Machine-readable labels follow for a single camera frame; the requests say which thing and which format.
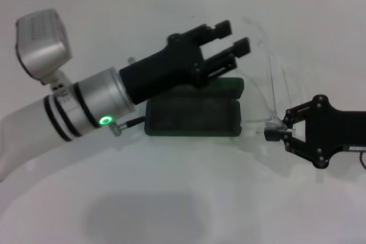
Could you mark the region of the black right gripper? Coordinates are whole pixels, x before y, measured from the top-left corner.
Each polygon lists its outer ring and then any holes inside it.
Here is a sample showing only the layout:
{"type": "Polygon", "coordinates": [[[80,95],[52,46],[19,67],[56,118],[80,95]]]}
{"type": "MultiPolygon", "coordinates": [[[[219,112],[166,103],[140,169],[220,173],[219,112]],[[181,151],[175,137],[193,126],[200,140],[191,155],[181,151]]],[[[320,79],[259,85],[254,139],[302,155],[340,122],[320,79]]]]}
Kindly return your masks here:
{"type": "Polygon", "coordinates": [[[326,168],[340,152],[365,152],[365,112],[341,111],[334,108],[327,96],[317,95],[311,101],[288,109],[283,119],[287,129],[305,121],[305,142],[291,132],[265,129],[266,141],[283,141],[285,151],[326,168]]]}

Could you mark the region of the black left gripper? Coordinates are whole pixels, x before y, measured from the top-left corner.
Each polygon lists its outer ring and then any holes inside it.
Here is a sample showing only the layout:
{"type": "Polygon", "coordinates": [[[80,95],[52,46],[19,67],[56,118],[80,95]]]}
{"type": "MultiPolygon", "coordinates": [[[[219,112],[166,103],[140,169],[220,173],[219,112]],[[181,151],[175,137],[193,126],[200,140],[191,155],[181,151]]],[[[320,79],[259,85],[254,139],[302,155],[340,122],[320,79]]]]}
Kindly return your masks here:
{"type": "Polygon", "coordinates": [[[168,37],[159,52],[119,71],[126,92],[137,105],[175,86],[196,87],[237,68],[237,59],[250,53],[249,38],[204,60],[200,46],[232,34],[228,20],[214,27],[199,25],[183,34],[168,37]]]}

